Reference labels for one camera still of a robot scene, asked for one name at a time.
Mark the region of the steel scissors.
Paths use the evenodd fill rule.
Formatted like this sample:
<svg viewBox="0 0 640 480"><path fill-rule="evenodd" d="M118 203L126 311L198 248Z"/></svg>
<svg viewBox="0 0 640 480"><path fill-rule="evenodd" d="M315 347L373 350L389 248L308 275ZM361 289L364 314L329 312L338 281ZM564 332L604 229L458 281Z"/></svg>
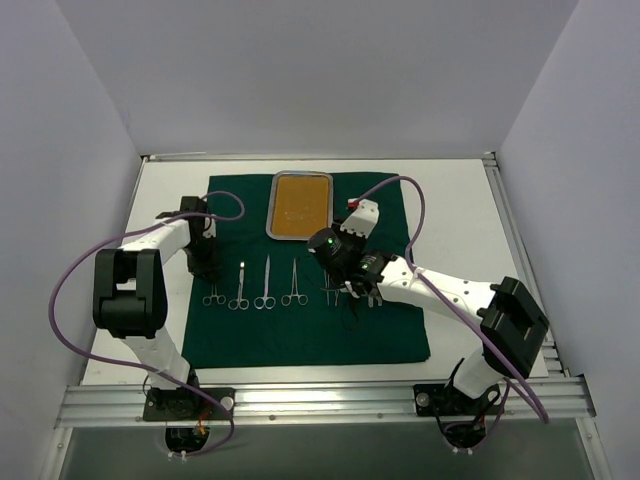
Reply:
<svg viewBox="0 0 640 480"><path fill-rule="evenodd" d="M245 262L239 264L238 285L236 297L228 302L228 308L232 311L247 310L249 308L249 300L244 297L244 281L245 281Z"/></svg>
<svg viewBox="0 0 640 480"><path fill-rule="evenodd" d="M254 308L257 310L271 310L276 305L275 298L269 293L270 288L270 268L271 258L266 257L264 266L263 291L262 295L254 299Z"/></svg>

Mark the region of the steel tray with orange liner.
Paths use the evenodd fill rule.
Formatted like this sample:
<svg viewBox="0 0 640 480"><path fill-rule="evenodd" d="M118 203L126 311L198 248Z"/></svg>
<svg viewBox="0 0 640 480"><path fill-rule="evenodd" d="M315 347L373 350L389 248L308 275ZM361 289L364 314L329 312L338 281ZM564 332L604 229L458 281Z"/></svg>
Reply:
<svg viewBox="0 0 640 480"><path fill-rule="evenodd" d="M306 242L333 222L333 177L317 171L280 171L271 182L266 234Z"/></svg>

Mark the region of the steel forceps with rings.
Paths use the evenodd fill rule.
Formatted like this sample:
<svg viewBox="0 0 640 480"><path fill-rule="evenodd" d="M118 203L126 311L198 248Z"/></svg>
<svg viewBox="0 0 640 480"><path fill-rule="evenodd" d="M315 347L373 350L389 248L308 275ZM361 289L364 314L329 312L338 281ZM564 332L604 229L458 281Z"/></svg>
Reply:
<svg viewBox="0 0 640 480"><path fill-rule="evenodd" d="M298 285L298 272L297 272L297 259L294 258L292 261L291 268L291 285L290 292L288 294L283 294L281 297L281 305L283 307L289 307L294 303L297 303L300 306L305 306L308 304L309 298L306 294L302 294L299 291Z"/></svg>

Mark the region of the green surgical cloth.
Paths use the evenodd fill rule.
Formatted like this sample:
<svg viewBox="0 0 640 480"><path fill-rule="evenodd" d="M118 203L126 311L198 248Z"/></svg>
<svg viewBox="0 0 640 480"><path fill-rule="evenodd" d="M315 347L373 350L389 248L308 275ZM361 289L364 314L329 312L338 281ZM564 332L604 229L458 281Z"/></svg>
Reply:
<svg viewBox="0 0 640 480"><path fill-rule="evenodd" d="M299 241L277 241L266 234L272 178L268 174L212 176L209 208L222 216L217 226L221 261L218 291L225 305L205 307L211 284L196 279L182 354L197 369L364 365L423 362L431 351L422 309L396 303L369 308L366 300L347 294L339 306L326 305L323 271ZM257 310L262 295L266 257L271 258L269 293L276 305ZM308 304L281 305L290 292L291 268L297 259L299 291ZM245 262L247 310L232 311L239 264Z"/></svg>

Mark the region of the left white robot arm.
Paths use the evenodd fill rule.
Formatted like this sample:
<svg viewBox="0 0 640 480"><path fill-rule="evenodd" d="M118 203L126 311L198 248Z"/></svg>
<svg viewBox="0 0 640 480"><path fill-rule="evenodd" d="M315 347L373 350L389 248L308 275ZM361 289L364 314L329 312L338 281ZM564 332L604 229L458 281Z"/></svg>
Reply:
<svg viewBox="0 0 640 480"><path fill-rule="evenodd" d="M165 327L164 265L182 251L193 277L215 282L216 225L207 202L196 196L184 196L177 211L159 214L154 225L155 230L126 245L96 253L93 320L149 368L151 386L168 391L166 408L179 419L190 419L200 411L202 395L194 388L195 371Z"/></svg>

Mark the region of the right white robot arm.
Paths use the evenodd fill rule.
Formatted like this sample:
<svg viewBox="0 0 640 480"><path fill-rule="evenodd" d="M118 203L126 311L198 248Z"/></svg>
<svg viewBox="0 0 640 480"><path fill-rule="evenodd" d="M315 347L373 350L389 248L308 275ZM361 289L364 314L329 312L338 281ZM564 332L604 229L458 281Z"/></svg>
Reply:
<svg viewBox="0 0 640 480"><path fill-rule="evenodd" d="M450 409L469 411L503 378L529 378L549 321L524 283L509 276L498 283L463 280L396 254L366 252L365 244L363 238L324 228L307 241L307 250L351 297L436 312L480 339L481 346L455 368L443 390Z"/></svg>

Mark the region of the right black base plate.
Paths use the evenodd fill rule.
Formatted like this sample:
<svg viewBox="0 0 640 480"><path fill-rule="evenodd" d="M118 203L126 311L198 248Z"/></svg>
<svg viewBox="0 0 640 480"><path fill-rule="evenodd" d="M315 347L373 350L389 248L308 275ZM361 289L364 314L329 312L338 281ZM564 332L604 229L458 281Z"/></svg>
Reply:
<svg viewBox="0 0 640 480"><path fill-rule="evenodd" d="M420 417L480 417L496 414L501 400L500 388L489 387L478 398L471 398L449 383L413 386L416 414Z"/></svg>

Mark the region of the back aluminium rail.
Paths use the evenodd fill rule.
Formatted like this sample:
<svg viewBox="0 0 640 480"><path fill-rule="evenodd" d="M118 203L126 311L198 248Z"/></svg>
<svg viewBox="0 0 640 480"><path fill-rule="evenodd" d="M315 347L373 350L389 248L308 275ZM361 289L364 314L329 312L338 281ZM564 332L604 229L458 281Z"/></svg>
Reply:
<svg viewBox="0 0 640 480"><path fill-rule="evenodd" d="M372 154L356 153L345 154L336 152L320 153L222 153L208 152L181 152L181 153L156 153L143 155L146 162L209 162L209 161L361 161L361 160L445 160L445 161L471 161L480 160L489 164L497 163L495 152L485 152L480 155L442 156L422 154Z"/></svg>

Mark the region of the front aluminium rail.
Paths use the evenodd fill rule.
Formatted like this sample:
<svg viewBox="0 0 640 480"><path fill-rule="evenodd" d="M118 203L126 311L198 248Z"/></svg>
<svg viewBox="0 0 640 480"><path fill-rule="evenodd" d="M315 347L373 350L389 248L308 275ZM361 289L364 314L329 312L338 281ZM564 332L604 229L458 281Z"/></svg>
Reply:
<svg viewBox="0 0 640 480"><path fill-rule="evenodd" d="M551 377L532 381L550 419L595 415L586 381ZM414 392L412 381L235 384L234 422L245 425L413 422L427 397ZM69 387L56 420L59 428L193 427L197 418L147 421L150 401L136 385Z"/></svg>

